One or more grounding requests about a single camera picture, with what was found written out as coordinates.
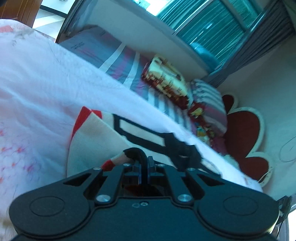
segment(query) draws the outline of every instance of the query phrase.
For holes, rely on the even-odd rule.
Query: pillow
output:
[[[199,79],[188,84],[188,92],[192,93],[188,110],[191,119],[197,121],[198,117],[202,116],[217,136],[223,136],[227,130],[227,117],[220,92]]]
[[[169,97],[180,109],[188,108],[185,79],[164,57],[155,55],[153,60],[146,64],[142,78],[150,86]]]

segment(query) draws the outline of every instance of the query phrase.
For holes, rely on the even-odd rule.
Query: window frame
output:
[[[138,17],[142,18],[144,21],[150,23],[153,27],[155,27],[157,30],[159,30],[161,33],[163,33],[167,38],[169,38],[172,42],[174,42],[176,45],[178,45],[184,52],[186,52],[191,58],[193,58],[200,67],[202,67],[208,74],[211,73],[210,68],[208,65],[202,60],[202,58],[199,56],[199,54],[190,47],[189,44],[187,44],[185,41],[183,41],[181,38],[177,36],[177,34],[195,17],[197,16],[202,10],[204,10],[210,3],[212,3],[214,0],[206,0],[197,10],[195,10],[175,31],[168,26],[166,23],[161,21],[156,16],[152,15],[148,11],[146,11],[144,8],[140,7],[136,2],[133,0],[112,0],[113,2],[121,5],[128,11],[132,12],[133,14],[137,15]],[[221,1],[226,8],[230,11],[230,13],[233,15],[233,17],[238,21],[239,25],[242,27],[244,33],[249,33],[251,31],[251,26],[247,27],[245,23],[243,22],[242,17],[240,14],[236,11],[236,9],[233,7],[233,5],[229,2],[229,0],[219,0]],[[253,5],[255,11],[258,13],[257,19],[254,21],[256,22],[259,17],[260,13],[263,11],[263,8],[261,8],[256,0],[248,0]]]

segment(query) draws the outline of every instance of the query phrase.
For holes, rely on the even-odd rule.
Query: folded blanket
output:
[[[186,145],[173,133],[158,133],[120,116],[83,107],[73,128],[67,176],[94,167],[110,170],[117,164],[133,162],[126,154],[130,148],[139,148],[146,156],[179,171],[193,167],[220,174],[214,164],[202,161],[194,145]]]

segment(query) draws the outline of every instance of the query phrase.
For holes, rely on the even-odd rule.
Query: bed sheet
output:
[[[137,93],[184,128],[196,133],[196,126],[191,122],[187,110],[181,110],[167,96],[142,80],[142,71],[149,60],[104,29],[93,27],[84,30],[60,45]]]
[[[75,120],[82,108],[115,113],[195,145],[226,180],[261,191],[168,116],[124,85],[31,28],[0,20],[0,240],[16,233],[12,200],[66,177]]]

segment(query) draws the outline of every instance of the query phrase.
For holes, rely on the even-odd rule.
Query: white wall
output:
[[[112,0],[99,1],[88,23],[99,25],[149,58],[154,53],[163,55],[187,80],[202,78],[207,74],[191,56],[161,31]]]
[[[68,14],[75,0],[43,0],[41,5]]]
[[[296,161],[280,161],[296,159],[296,141],[281,152],[296,137],[296,37],[280,46],[265,62],[260,61],[261,66],[251,68],[252,73],[244,81],[240,78],[244,78],[247,68],[229,77],[219,89],[235,92],[240,107],[254,107],[263,115],[266,133],[261,149],[273,158],[276,166],[264,191],[279,199],[296,193]]]

